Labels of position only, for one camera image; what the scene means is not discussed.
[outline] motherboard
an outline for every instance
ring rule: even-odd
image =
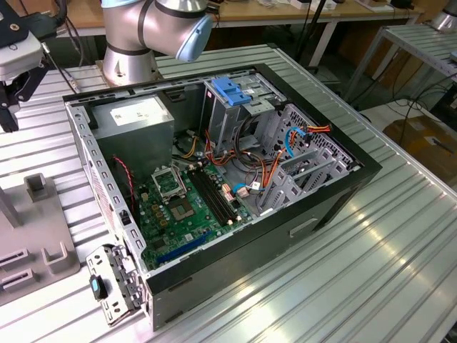
[[[147,244],[142,257],[148,268],[160,267],[252,220],[242,201],[224,191],[226,187],[211,164],[183,171],[162,169],[138,185],[140,230]]]

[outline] yellow cable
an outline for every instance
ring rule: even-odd
[[[190,156],[192,156],[194,154],[196,143],[197,143],[197,137],[194,137],[194,141],[192,142],[191,150],[187,154],[182,156],[183,159],[188,159]]]

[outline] metal bracket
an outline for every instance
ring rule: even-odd
[[[125,248],[105,245],[88,255],[86,261],[91,273],[89,283],[110,327],[140,309],[145,302],[144,286]]]

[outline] sticker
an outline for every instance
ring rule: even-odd
[[[256,191],[258,191],[258,190],[260,189],[260,182],[254,181],[254,182],[251,184],[251,188],[252,188],[252,189],[255,189]]]
[[[436,137],[434,136],[427,136],[427,137],[424,137],[426,139],[426,141],[430,144],[430,145],[436,145],[436,142],[440,142],[439,139],[437,139]]]
[[[418,122],[418,121],[410,121],[409,124],[413,127],[413,129],[415,129],[416,131],[422,131],[422,130],[425,130],[426,127],[424,125],[422,125],[422,123]]]
[[[117,126],[143,120],[149,120],[151,124],[159,124],[169,120],[166,110],[161,108],[155,98],[146,99],[138,104],[112,109],[110,113]]]

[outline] aluminum table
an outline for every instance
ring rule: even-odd
[[[0,307],[3,342],[439,342],[457,320],[457,194],[279,49],[210,51],[193,64],[158,60],[165,77],[266,63],[382,164],[326,227],[169,326],[142,312],[109,328],[84,257],[111,241],[80,165],[49,72],[0,134],[0,185],[38,171],[55,179],[82,268]],[[84,91],[105,87],[94,66],[70,69]]]
[[[457,33],[443,34],[426,24],[385,26],[379,29],[365,56],[363,56],[351,77],[348,90],[344,94],[346,101],[350,99],[369,61],[384,39],[391,41],[393,46],[373,75],[374,79],[377,79],[380,73],[387,67],[398,48],[402,48],[429,66],[428,72],[423,75],[421,82],[418,83],[422,87],[419,87],[420,89],[417,89],[414,95],[421,93],[433,70],[441,72],[453,81],[457,81],[457,63],[450,58],[451,52],[457,51]]]

